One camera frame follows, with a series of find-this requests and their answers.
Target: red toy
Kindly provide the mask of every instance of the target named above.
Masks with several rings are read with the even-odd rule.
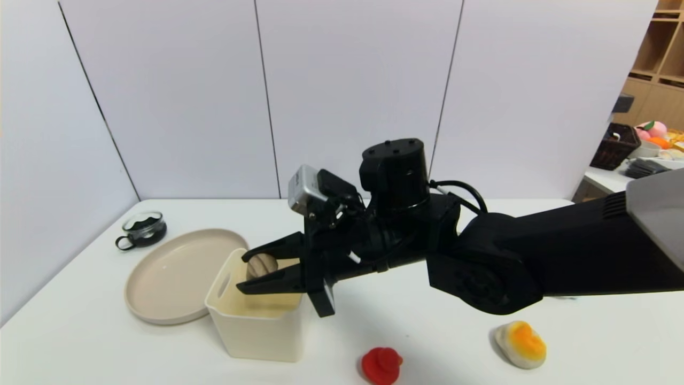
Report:
[[[392,385],[399,378],[399,365],[404,359],[391,347],[371,349],[361,359],[361,369],[375,385]]]

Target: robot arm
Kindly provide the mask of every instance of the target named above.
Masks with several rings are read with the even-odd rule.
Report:
[[[635,180],[627,192],[514,218],[478,216],[457,235],[464,201],[431,194],[423,143],[386,141],[363,152],[364,206],[356,188],[302,166],[289,205],[297,232],[249,250],[300,263],[237,285],[245,294],[307,293],[319,316],[334,314],[339,280],[425,260],[430,286],[492,314],[510,314],[543,296],[684,290],[684,170]]]

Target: white container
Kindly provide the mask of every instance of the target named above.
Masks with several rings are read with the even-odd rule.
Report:
[[[636,150],[632,151],[632,153],[629,154],[628,158],[650,158],[653,156],[658,156],[660,150],[661,148],[659,145],[656,145],[652,142],[648,142],[646,140],[642,140],[642,145],[637,147]]]
[[[297,362],[313,306],[307,295],[245,295],[236,284],[244,282],[245,249],[237,249],[218,273],[205,304],[231,357]],[[278,268],[297,260],[279,260]]]

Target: wall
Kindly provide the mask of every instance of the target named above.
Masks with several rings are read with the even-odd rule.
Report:
[[[431,176],[569,199],[655,3],[466,0]]]
[[[253,0],[63,0],[140,197],[277,198]]]
[[[57,2],[2,6],[4,323],[137,197]]]
[[[286,196],[301,163],[358,183],[406,136],[435,179],[570,197],[654,7],[466,0],[458,27],[460,0],[64,0],[143,198]]]
[[[460,0],[258,0],[278,176],[325,168],[357,185],[361,152],[417,137],[428,165]]]

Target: cable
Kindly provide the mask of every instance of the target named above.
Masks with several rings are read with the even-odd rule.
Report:
[[[473,198],[475,198],[475,200],[477,201],[477,204],[479,205],[479,210],[481,210],[481,213],[482,212],[484,212],[484,213],[489,212],[489,211],[487,211],[487,204],[484,203],[484,199],[482,199],[482,196],[479,194],[479,192],[474,187],[472,187],[471,185],[469,185],[467,183],[464,183],[464,182],[461,182],[458,180],[443,180],[443,181],[439,181],[439,182],[435,182],[434,180],[431,180],[428,185],[430,186],[430,188],[438,188],[439,186],[461,187],[462,189],[468,191],[473,196]],[[465,201],[463,198],[460,198],[460,199],[461,199],[462,204],[464,206],[466,206],[470,210],[473,210],[472,208],[470,208],[468,206],[468,205],[473,206],[471,203],[469,203],[468,201]]]
[[[452,197],[456,197],[456,199],[458,199],[458,203],[459,203],[461,206],[465,206],[467,209],[469,209],[470,211],[476,213],[477,215],[482,214],[482,210],[480,210],[479,208],[477,208],[477,206],[475,206],[475,205],[473,205],[472,203],[468,202],[467,200],[465,200],[465,199],[459,197],[458,195],[454,194],[453,192],[447,191],[447,190],[445,190],[444,188],[441,188],[440,186],[437,186],[436,189],[437,189],[440,193],[442,193],[442,194],[444,194],[444,195],[451,195]]]

